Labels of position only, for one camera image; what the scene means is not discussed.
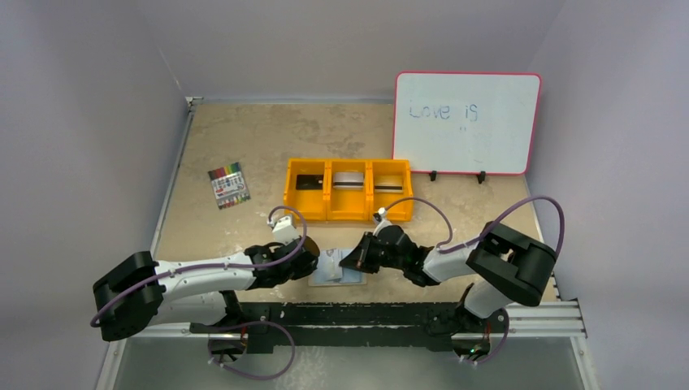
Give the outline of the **beige leather card holder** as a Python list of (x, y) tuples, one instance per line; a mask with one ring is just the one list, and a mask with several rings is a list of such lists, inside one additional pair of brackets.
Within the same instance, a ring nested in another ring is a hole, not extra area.
[(335, 287), (365, 285), (365, 274), (340, 266), (340, 261), (353, 251), (348, 249), (324, 249), (318, 257), (316, 270), (309, 276), (310, 287)]

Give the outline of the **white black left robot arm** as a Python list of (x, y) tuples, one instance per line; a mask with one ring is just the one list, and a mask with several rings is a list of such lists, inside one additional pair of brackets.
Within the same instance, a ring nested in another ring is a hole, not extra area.
[(316, 269), (319, 255), (309, 237), (192, 262), (154, 260), (149, 251), (137, 252), (94, 283), (97, 313), (90, 325), (105, 341), (164, 323), (201, 323), (233, 332), (242, 321), (234, 292), (304, 278)]

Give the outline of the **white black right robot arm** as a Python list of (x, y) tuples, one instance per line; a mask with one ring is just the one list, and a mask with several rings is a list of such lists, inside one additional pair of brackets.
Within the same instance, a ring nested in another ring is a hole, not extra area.
[(383, 222), (362, 236), (340, 266), (367, 274), (396, 269), (419, 287), (479, 275), (456, 309), (458, 324), (474, 331), (512, 302), (538, 306), (558, 257), (555, 249), (502, 223), (490, 222), (487, 229), (477, 243), (443, 253), (415, 244), (401, 226)]

